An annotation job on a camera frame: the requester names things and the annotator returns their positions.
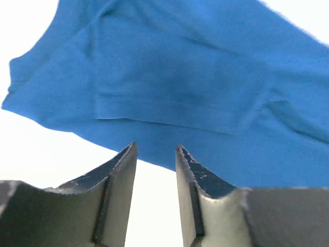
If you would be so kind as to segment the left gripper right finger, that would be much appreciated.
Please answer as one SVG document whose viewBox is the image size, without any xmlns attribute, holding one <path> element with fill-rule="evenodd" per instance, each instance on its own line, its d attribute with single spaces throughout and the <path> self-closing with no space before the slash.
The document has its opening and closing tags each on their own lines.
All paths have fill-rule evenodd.
<svg viewBox="0 0 329 247">
<path fill-rule="evenodd" d="M 183 245 L 328 246 L 327 188 L 235 187 L 176 148 Z"/>
</svg>

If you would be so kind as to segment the blue t shirt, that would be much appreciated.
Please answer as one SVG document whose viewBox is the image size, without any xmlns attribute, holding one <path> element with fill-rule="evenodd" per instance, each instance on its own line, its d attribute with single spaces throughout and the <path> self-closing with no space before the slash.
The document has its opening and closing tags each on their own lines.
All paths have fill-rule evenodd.
<svg viewBox="0 0 329 247">
<path fill-rule="evenodd" d="M 2 108 L 236 186 L 328 186 L 328 47 L 259 1 L 60 1 Z"/>
</svg>

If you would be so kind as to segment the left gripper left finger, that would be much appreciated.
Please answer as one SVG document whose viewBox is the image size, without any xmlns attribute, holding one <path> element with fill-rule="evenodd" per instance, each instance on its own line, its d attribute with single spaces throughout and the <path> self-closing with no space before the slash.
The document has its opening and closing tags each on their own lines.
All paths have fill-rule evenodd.
<svg viewBox="0 0 329 247">
<path fill-rule="evenodd" d="M 136 163 L 131 143 L 57 188 L 1 181 L 1 246 L 124 246 Z"/>
</svg>

